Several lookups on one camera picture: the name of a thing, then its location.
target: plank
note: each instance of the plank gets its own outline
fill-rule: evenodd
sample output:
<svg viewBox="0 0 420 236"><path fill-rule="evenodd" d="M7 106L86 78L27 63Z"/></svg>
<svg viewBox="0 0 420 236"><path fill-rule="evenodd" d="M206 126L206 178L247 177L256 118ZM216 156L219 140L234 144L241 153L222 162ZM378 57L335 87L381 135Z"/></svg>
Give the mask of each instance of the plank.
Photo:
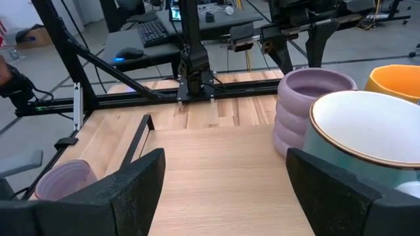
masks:
<svg viewBox="0 0 420 236"><path fill-rule="evenodd" d="M217 75L223 83L258 81L283 77L281 71ZM178 87L175 81L143 83L151 89ZM109 93L131 92L126 85L114 85ZM135 108L94 111L76 135L75 146L62 154L56 165L72 159L86 160L101 179L121 163L143 115L150 114L156 130L201 129L242 125L273 124L277 96L230 98L186 105L162 104Z"/></svg>
<svg viewBox="0 0 420 236"><path fill-rule="evenodd" d="M314 235L291 187L272 125L157 130L163 190L149 235Z"/></svg>

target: purple ribbed vase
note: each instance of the purple ribbed vase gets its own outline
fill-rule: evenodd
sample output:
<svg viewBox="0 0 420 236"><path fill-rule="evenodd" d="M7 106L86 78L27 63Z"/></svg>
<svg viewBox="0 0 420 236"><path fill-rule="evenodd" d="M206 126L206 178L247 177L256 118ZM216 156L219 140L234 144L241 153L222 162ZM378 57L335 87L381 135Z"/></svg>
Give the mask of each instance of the purple ribbed vase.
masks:
<svg viewBox="0 0 420 236"><path fill-rule="evenodd" d="M303 148L309 107L329 92L357 89L347 75L322 68L297 69L278 85L274 147L286 156L288 148Z"/></svg>
<svg viewBox="0 0 420 236"><path fill-rule="evenodd" d="M48 171L35 187L39 200L57 201L95 183L91 166L81 159L67 161Z"/></svg>

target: black clamp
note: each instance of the black clamp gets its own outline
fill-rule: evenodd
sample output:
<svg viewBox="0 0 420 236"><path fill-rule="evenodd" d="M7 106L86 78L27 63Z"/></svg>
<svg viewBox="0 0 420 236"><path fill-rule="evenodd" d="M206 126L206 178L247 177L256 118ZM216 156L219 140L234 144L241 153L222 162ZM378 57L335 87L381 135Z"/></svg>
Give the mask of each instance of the black clamp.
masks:
<svg viewBox="0 0 420 236"><path fill-rule="evenodd" d="M58 151L61 148L74 146L77 141L79 141L79 139L74 137L61 138L57 141L57 143L54 144L54 148Z"/></svg>
<svg viewBox="0 0 420 236"><path fill-rule="evenodd" d="M211 23L215 21L215 15L211 14L210 12L206 12L205 13L205 22L206 23Z"/></svg>
<svg viewBox="0 0 420 236"><path fill-rule="evenodd" d="M235 52L249 50L254 45L254 25L252 23L234 26L230 28L229 33L232 49Z"/></svg>

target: ceramic vessel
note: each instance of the ceramic vessel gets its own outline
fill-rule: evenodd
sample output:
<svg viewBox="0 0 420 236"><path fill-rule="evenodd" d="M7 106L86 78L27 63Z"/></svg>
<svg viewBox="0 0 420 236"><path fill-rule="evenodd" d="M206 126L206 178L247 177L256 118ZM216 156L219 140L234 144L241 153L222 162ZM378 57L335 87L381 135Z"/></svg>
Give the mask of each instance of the ceramic vessel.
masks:
<svg viewBox="0 0 420 236"><path fill-rule="evenodd" d="M415 183L420 169L418 117L420 106L393 96L368 91L326 94L310 108L303 151L358 178L413 193L420 188Z"/></svg>
<svg viewBox="0 0 420 236"><path fill-rule="evenodd" d="M288 73L278 86L274 146L286 156L288 148L302 148L309 107L329 92L357 89L347 75L322 68L303 68Z"/></svg>
<svg viewBox="0 0 420 236"><path fill-rule="evenodd" d="M57 201L96 181L96 176L86 161L67 161L52 168L39 180L35 197L39 200Z"/></svg>
<svg viewBox="0 0 420 236"><path fill-rule="evenodd" d="M420 66L389 65L375 68L367 80L365 90L420 101Z"/></svg>

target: cardboard box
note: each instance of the cardboard box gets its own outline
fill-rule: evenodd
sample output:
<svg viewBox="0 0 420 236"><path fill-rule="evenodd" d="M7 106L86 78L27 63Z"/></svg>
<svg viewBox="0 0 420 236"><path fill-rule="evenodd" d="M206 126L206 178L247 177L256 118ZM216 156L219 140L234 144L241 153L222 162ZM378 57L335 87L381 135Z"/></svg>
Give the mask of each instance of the cardboard box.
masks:
<svg viewBox="0 0 420 236"><path fill-rule="evenodd" d="M18 49L30 49L34 47L45 47L53 43L45 28L29 31L22 42L16 45Z"/></svg>

